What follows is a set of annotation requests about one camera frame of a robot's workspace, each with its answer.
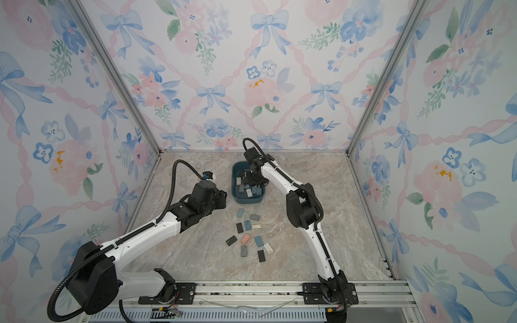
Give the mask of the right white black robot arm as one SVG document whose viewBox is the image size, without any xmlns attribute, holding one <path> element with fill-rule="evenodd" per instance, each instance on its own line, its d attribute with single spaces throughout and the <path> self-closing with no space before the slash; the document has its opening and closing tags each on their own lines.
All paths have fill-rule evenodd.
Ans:
<svg viewBox="0 0 517 323">
<path fill-rule="evenodd" d="M 244 157 L 250 166 L 251 182 L 260 187 L 274 184 L 285 195 L 289 222 L 302 233 L 316 262 L 323 300 L 335 304 L 340 310 L 358 304 L 355 285 L 348 281 L 324 237 L 320 225 L 324 219 L 324 209 L 313 186 L 290 176 L 253 139 L 243 139 L 242 145 Z"/>
</svg>

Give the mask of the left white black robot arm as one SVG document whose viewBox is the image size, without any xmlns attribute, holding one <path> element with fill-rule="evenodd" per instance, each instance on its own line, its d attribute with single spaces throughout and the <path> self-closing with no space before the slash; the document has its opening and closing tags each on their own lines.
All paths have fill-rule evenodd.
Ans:
<svg viewBox="0 0 517 323">
<path fill-rule="evenodd" d="M 78 249 L 69 272 L 48 300 L 51 321 L 96 314 L 114 301 L 122 304 L 126 299 L 149 297 L 168 304 L 177 297 L 176 281 L 166 270 L 126 273 L 124 269 L 155 245 L 197 225 L 213 211 L 226 208 L 227 194 L 217 187 L 210 171 L 195 172 L 199 181 L 192 193 L 174 203 L 176 173 L 181 164 L 194 169 L 184 160 L 174 162 L 168 200 L 157 218 L 119 238 L 103 244 L 87 242 Z"/>
</svg>

